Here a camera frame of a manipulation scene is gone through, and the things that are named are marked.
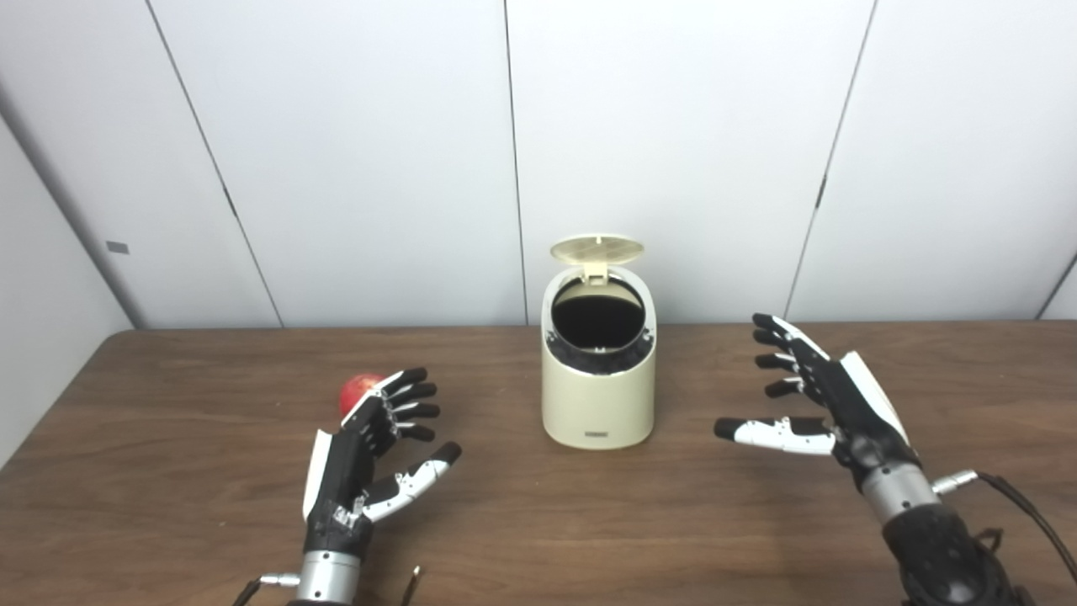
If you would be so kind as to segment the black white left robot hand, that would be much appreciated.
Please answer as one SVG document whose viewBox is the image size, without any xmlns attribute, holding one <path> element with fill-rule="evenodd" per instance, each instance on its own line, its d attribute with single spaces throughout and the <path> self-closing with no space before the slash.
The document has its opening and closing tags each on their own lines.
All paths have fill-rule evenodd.
<svg viewBox="0 0 1077 606">
<path fill-rule="evenodd" d="M 424 368 L 362 375 L 340 391 L 340 426 L 318 431 L 300 513 L 306 523 L 304 552 L 331 552 L 365 561 L 374 526 L 411 505 L 450 471 L 461 446 L 446 442 L 425 460 L 384 478 L 374 468 L 390 449 L 408 439 L 430 443 L 436 434 L 420 419 L 440 414 L 428 401 L 436 385 Z"/>
</svg>

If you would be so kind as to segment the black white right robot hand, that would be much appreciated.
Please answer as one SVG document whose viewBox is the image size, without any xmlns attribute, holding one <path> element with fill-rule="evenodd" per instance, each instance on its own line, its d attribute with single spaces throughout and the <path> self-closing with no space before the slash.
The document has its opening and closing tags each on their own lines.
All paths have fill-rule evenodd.
<svg viewBox="0 0 1077 606">
<path fill-rule="evenodd" d="M 771 399 L 805 396 L 824 417 L 717 418 L 717 438 L 800 455 L 831 456 L 862 487 L 890 465 L 922 463 L 899 414 L 857 352 L 834 358 L 803 330 L 769 314 L 751 318 L 753 338 L 777 352 L 758 354 L 759 369 L 781 369 L 783 379 L 764 387 Z"/>
</svg>

